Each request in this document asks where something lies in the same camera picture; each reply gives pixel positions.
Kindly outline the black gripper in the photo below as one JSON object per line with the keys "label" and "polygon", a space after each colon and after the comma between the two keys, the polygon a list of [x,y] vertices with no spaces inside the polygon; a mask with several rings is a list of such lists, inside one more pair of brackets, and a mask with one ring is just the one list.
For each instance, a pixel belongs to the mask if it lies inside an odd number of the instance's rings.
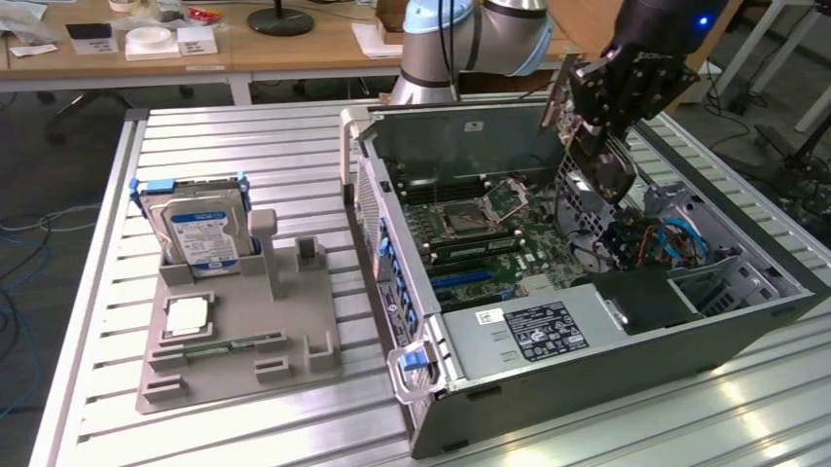
{"label": "black gripper", "polygon": [[[624,1],[604,49],[604,91],[621,91],[640,54],[665,73],[665,90],[689,88],[681,82],[689,69],[684,61],[700,48],[725,5],[724,1]],[[668,63],[656,63],[660,58]]]}

